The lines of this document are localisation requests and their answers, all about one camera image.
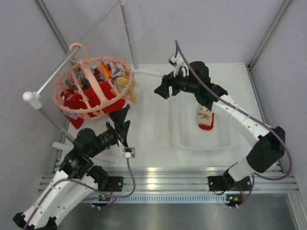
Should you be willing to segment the yellow sock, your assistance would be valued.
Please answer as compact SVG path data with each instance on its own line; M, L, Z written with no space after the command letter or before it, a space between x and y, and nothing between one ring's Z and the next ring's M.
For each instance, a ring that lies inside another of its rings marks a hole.
M137 103L137 98L136 98L135 91L134 91L135 85L136 85L136 81L135 81L135 80L132 80L132 81L131 81L131 86L130 86L130 88L128 89L128 94L129 94L129 96L130 96L130 100L131 100L134 104Z
M117 84L122 88L125 89L129 84L129 80L126 77L118 77Z

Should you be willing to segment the pink round clip hanger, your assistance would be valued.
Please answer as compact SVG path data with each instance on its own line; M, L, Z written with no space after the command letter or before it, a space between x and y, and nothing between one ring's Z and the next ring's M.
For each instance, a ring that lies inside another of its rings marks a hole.
M96 95L98 96L98 98L100 99L100 101L103 103L106 99L105 96L103 95L103 93L101 92L101 89L97 83L97 81L95 80L91 69L94 69L96 67L100 66L100 61L103 61L105 64L109 64L111 67L123 67L127 70L127 72L130 73L130 75L133 77L134 79L134 74L133 71L131 69L131 66L124 60L117 58L117 57L89 57L88 51L85 48L84 45L82 45L81 43L72 43L69 47L69 50L71 51L73 48L80 48L84 54L85 54L85 58L76 58L76 60L74 60L74 65L72 65L70 68L68 68L63 74L66 74L69 71L72 71L74 73L74 75L77 77L78 80L81 79L81 75L80 73L77 72L78 69L83 70L85 76L88 78L90 84L92 87L94 87L94 91L96 92Z

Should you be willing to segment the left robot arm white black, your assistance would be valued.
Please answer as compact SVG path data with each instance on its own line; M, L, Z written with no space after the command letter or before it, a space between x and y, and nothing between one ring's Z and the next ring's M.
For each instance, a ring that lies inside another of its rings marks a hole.
M106 193L111 187L108 173L92 158L117 145L127 160L135 156L135 149L127 144L130 121L126 121L129 107L109 113L111 122L107 130L96 135L90 128L80 130L73 141L72 150L65 156L53 179L26 211L13 217L15 224L23 230L55 230L67 214L81 201L88 200L92 192L113 201L117 195Z

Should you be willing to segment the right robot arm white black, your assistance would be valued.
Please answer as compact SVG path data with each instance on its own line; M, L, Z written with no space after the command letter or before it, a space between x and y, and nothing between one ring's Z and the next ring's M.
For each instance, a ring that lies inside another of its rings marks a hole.
M221 176L221 191L235 190L244 179L264 173L285 154L285 131L256 121L232 99L221 86L211 82L209 68L202 61L184 64L172 57L174 71L162 77L154 93L168 99L180 92L194 95L196 101L213 114L223 118L238 131L252 147L242 160L230 166Z

